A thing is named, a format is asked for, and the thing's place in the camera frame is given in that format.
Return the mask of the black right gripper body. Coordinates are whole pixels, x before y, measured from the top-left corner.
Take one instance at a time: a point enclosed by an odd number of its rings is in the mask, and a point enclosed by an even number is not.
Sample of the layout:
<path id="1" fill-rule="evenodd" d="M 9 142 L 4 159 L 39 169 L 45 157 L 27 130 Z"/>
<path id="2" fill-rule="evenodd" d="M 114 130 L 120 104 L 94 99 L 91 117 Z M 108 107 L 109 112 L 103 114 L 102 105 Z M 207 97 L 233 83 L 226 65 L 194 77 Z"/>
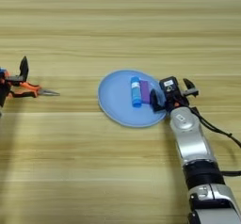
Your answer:
<path id="1" fill-rule="evenodd" d="M 189 95 L 193 95 L 197 97 L 199 95 L 199 91 L 196 88 L 191 88 L 185 91 L 175 89 L 175 90 L 166 90 L 164 92 L 166 101 L 164 107 L 167 112 L 171 112 L 172 110 L 179 107 L 189 107 L 189 101 L 187 97 Z"/>

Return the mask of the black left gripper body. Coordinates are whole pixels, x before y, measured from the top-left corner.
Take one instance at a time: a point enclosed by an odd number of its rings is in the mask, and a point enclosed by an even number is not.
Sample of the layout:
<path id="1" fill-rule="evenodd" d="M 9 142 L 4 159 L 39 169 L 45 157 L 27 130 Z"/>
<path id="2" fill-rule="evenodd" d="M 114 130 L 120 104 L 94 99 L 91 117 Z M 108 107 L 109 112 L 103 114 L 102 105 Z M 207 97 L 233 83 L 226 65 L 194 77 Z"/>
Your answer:
<path id="1" fill-rule="evenodd" d="M 11 91 L 11 86 L 18 87 L 24 78 L 22 76 L 5 76 L 0 74 L 0 106 L 3 107 L 6 98 L 10 95 L 13 98 L 21 98 L 24 95 L 22 93 L 16 93 Z"/>

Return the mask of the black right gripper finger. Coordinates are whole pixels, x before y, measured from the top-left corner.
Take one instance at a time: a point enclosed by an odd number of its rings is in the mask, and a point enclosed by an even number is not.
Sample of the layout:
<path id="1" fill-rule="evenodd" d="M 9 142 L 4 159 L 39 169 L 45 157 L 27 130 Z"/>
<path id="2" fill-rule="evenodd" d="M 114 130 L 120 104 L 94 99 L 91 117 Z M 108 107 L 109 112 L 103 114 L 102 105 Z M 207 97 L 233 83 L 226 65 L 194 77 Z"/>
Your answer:
<path id="1" fill-rule="evenodd" d="M 188 90 L 194 90 L 196 88 L 196 86 L 194 85 L 193 82 L 191 82 L 190 80 L 188 80 L 187 78 L 184 78 L 184 82 L 185 82 L 185 86 Z"/>
<path id="2" fill-rule="evenodd" d="M 153 112 L 159 112 L 165 109 L 165 96 L 162 91 L 157 91 L 152 89 L 150 93 L 150 105 L 153 109 Z"/>

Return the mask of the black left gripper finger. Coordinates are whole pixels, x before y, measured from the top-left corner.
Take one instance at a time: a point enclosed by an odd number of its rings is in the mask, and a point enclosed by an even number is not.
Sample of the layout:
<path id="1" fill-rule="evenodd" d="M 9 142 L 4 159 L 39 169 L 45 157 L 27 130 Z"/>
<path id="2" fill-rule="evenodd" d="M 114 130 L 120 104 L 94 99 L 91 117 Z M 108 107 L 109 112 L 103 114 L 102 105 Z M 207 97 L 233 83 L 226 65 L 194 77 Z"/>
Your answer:
<path id="1" fill-rule="evenodd" d="M 24 56 L 20 64 L 20 77 L 24 82 L 27 80 L 28 72 L 29 72 L 28 61 L 27 61 L 27 57 Z"/>

